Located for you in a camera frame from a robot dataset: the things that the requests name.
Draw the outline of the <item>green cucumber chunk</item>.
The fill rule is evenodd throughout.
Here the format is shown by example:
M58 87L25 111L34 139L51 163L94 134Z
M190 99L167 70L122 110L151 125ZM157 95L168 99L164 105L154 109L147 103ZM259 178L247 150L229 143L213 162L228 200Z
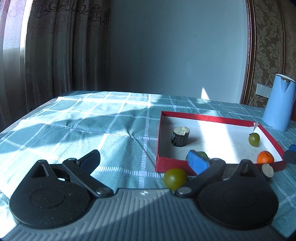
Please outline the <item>green cucumber chunk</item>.
M203 151L198 151L197 153L198 153L199 155L201 155L201 156L203 156L203 157L205 157L205 158L208 159L208 155L207 155L205 152L203 152Z

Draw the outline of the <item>orange mandarin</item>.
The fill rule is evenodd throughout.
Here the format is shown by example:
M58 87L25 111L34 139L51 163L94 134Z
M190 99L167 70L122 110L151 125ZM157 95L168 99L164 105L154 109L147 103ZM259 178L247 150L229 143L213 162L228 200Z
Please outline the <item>orange mandarin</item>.
M273 155L268 151L262 151L258 154L256 159L257 164L265 164L265 163L273 163L274 157Z

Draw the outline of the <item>green tomato with stem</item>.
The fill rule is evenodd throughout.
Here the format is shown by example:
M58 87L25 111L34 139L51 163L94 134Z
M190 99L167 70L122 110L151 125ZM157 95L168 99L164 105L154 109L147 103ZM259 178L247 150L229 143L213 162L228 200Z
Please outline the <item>green tomato with stem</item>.
M169 169L163 176L163 183L170 190L175 191L187 181L186 171L179 168Z

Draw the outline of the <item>red shallow cardboard tray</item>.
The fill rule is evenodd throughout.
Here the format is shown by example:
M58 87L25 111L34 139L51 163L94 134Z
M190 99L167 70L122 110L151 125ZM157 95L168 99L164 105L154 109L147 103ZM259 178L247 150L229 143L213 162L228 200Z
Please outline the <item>red shallow cardboard tray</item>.
M171 143L173 129L179 126L190 129L184 147L175 147ZM248 142L251 133L260 135L257 147L251 146ZM286 166L282 147L263 125L256 126L255 121L162 111L159 121L156 172L165 173L172 168L181 168L189 175L193 175L194 172L186 161L189 150L204 151L208 157L220 158L227 164L239 164L242 159L256 163L258 154L268 151L274 157L274 162L271 163L274 171L281 171Z

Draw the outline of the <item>light blue electric kettle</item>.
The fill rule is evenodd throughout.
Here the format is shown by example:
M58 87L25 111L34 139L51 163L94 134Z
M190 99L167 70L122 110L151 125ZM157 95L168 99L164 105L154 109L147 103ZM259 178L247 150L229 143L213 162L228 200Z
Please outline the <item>light blue electric kettle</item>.
M280 132L287 130L295 101L295 80L276 74L262 120Z

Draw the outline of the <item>patterned grey curtain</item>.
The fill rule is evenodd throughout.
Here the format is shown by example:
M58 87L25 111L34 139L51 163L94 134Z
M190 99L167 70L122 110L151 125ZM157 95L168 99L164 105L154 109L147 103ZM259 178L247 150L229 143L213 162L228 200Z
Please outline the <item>patterned grey curtain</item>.
M1 1L1 129L72 90L109 87L111 1Z

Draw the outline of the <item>white wall switch panel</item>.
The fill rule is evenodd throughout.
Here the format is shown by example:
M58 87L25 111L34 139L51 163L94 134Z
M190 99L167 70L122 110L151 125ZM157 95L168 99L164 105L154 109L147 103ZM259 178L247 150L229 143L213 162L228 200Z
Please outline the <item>white wall switch panel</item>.
M271 88L258 83L256 86L255 94L265 98L269 98L271 94Z

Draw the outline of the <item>dark wooden door frame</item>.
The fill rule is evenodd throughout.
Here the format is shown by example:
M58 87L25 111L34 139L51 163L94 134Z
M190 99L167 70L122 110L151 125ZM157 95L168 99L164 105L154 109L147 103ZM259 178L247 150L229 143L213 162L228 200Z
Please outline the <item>dark wooden door frame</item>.
M248 45L247 45L247 58L245 76L243 82L243 88L240 97L240 103L244 105L249 104L251 97L253 77L255 71L255 59L256 59L256 20L254 1L247 0L246 12L247 12L247 26L248 26Z

